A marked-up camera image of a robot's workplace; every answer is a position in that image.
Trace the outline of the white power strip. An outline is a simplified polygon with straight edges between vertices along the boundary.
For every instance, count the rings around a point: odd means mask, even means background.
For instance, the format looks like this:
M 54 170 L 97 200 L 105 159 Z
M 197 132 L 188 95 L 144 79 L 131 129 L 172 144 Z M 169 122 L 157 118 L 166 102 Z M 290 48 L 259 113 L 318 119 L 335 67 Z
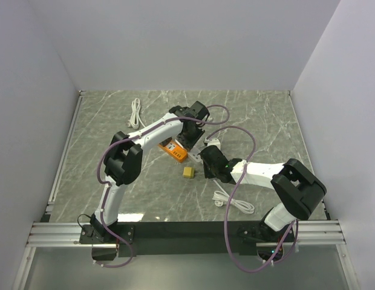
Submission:
M 201 156 L 200 156 L 200 151 L 197 149 L 197 148 L 193 148 L 191 149 L 188 153 L 187 153 L 187 156 L 188 158 L 197 163 L 197 164 L 202 164 L 203 161 L 201 159 Z

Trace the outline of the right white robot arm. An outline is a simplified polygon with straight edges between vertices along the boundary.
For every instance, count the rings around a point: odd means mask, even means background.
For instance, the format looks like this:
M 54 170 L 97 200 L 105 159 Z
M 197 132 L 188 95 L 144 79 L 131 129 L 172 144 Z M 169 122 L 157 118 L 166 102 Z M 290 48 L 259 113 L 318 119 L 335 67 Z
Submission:
M 280 203 L 261 219 L 252 237 L 273 241 L 295 220 L 306 221 L 323 200 L 327 189 L 299 160 L 286 163 L 253 163 L 240 158 L 228 160 L 214 145 L 200 152 L 205 178 L 225 184 L 257 185 L 272 189 Z

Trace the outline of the orange power strip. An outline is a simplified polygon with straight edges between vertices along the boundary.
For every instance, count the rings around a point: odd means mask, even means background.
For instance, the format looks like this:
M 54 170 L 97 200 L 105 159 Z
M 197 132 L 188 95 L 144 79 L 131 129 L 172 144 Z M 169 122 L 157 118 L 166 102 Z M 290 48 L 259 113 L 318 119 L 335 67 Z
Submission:
M 179 163 L 182 163 L 188 157 L 188 152 L 173 140 L 166 145 L 159 144 L 158 146 Z

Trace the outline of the yellow plug adapter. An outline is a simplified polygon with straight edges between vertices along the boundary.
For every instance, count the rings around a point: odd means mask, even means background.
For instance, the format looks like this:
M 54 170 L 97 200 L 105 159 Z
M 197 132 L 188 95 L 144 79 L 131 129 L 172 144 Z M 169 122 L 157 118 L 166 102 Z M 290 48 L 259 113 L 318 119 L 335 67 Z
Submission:
M 195 176 L 195 169 L 193 167 L 184 167 L 183 177 L 192 179 Z

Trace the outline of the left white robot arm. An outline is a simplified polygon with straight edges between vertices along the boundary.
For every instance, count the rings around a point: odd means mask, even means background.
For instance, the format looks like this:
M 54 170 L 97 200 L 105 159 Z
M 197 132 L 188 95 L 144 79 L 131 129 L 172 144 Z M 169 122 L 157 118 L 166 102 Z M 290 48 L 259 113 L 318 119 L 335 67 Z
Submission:
M 174 137 L 185 149 L 191 149 L 203 135 L 201 125 L 208 116 L 208 108 L 196 101 L 190 107 L 173 107 L 161 119 L 143 129 L 129 134 L 120 131 L 113 136 L 103 154 L 103 161 L 97 167 L 105 166 L 105 179 L 97 177 L 104 189 L 90 218 L 96 239 L 102 243 L 113 239 L 120 203 L 127 186 L 139 177 L 143 157 L 153 147 Z

